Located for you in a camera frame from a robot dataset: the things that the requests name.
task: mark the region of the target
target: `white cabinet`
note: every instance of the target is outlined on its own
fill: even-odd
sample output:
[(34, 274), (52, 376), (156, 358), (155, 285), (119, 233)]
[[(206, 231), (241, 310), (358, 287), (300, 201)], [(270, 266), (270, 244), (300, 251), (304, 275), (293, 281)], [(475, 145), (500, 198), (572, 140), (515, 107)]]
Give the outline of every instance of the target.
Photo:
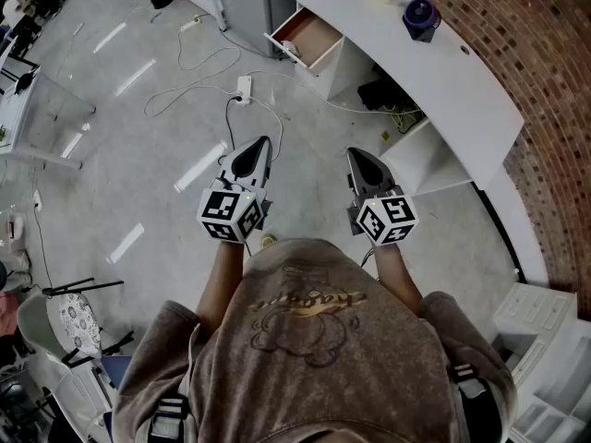
[(515, 442), (571, 443), (591, 420), (591, 323), (576, 308), (573, 293), (516, 283), (494, 315), (517, 361)]
[(472, 178), (431, 120), (424, 118), (380, 156), (407, 195), (467, 184)]

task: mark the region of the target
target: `graphic print on shirt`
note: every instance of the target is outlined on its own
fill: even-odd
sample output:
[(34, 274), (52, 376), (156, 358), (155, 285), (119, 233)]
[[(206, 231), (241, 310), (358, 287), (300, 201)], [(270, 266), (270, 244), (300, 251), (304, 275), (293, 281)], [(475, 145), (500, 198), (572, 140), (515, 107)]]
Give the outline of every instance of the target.
[(334, 364), (347, 343), (349, 330), (359, 328), (356, 306), (364, 293), (348, 293), (328, 282), (325, 268), (283, 267), (283, 283), (274, 297), (250, 306), (258, 317), (250, 347), (268, 353), (284, 352), (313, 367)]

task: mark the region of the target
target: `brick wall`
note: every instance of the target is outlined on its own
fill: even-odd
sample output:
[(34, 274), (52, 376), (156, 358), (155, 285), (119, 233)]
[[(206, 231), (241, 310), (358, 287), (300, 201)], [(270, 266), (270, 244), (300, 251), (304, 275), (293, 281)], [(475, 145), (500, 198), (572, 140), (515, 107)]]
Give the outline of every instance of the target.
[(525, 126), (505, 161), (552, 287), (591, 318), (591, 0), (431, 0)]

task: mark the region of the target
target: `concrete floor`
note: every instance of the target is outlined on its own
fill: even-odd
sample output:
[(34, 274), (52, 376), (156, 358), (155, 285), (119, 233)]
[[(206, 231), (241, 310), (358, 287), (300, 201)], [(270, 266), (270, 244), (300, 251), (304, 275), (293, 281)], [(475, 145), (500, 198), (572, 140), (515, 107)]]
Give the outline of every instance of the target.
[[(54, 286), (90, 276), (97, 282), (125, 281), (123, 286), (86, 293), (102, 326), (115, 336), (133, 329), (141, 337), (166, 299), (194, 308), (217, 247), (196, 221), (196, 210), (201, 190), (218, 166), (212, 165), (181, 193), (174, 183), (220, 140), (229, 141), (224, 120), (228, 97), (218, 90), (198, 89), (153, 118), (146, 118), (143, 109), (153, 94), (216, 72), (235, 52), (224, 51), (200, 69), (181, 71), (176, 66), (176, 34), (201, 11), (187, 0), (175, 0), (151, 22), (157, 13), (149, 0), (68, 0), (27, 56), (39, 62), (47, 76), (98, 107), (90, 131), (72, 154), (84, 162), (83, 168), (38, 166), (34, 181), (43, 200), (38, 217)], [(121, 22), (126, 23), (123, 30), (94, 54), (97, 43)], [(182, 38), (183, 66), (232, 46), (213, 18), (203, 18)], [(115, 96), (117, 88), (152, 59), (155, 64)], [(234, 91), (238, 76), (257, 69), (293, 75), (294, 65), (242, 51), (237, 64), (204, 83)], [(281, 155), (268, 183), (274, 204), (265, 232), (279, 238), (322, 237), (361, 261), (370, 243), (363, 235), (353, 237), (348, 226), (345, 208), (352, 193), (344, 150), (357, 146), (380, 154), (400, 136), (395, 125), (384, 115), (337, 110), (287, 78), (256, 74), (253, 79), (254, 96), (269, 104), (284, 124)], [(164, 107), (170, 100), (171, 94), (164, 95), (155, 106)], [(364, 109), (355, 89), (335, 102)], [(276, 120), (257, 104), (231, 106), (230, 122), (237, 144), (265, 134), (276, 145)], [(384, 130), (391, 134), (388, 142), (380, 137)], [(28, 165), (10, 162), (3, 187), (9, 196), (3, 195), (2, 203), (16, 204), (27, 213), (33, 278), (46, 287), (31, 178)], [(415, 202), (420, 224), (401, 249), (418, 288), (422, 293), (453, 294), (492, 339), (491, 315), (515, 279), (495, 226), (472, 186)], [(138, 223), (144, 233), (110, 264), (107, 257)], [(253, 254), (259, 239), (258, 232), (249, 239)], [(375, 275), (373, 259), (367, 268)], [(55, 302), (50, 302), (50, 312)], [(72, 348), (67, 339), (64, 345)]]

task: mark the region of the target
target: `wall outlet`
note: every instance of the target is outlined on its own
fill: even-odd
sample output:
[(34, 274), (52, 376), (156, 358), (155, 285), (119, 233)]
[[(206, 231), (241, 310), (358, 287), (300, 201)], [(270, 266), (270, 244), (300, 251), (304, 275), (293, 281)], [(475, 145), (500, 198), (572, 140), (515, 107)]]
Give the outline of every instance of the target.
[(182, 33), (183, 31), (187, 31), (189, 28), (194, 27), (195, 25), (198, 25), (198, 24), (199, 24), (199, 20), (197, 20), (197, 21), (195, 21), (195, 20), (189, 21), (186, 25), (183, 25), (181, 27), (181, 30), (179, 32)]
[(38, 212), (41, 211), (43, 208), (43, 204), (41, 202), (41, 194), (37, 189), (35, 189), (35, 193), (33, 194), (33, 205), (35, 206), (35, 209)]
[(250, 93), (252, 91), (252, 77), (251, 76), (241, 76), (238, 78), (238, 89), (236, 90), (242, 100), (237, 101), (238, 105), (242, 105), (243, 107), (250, 104)]

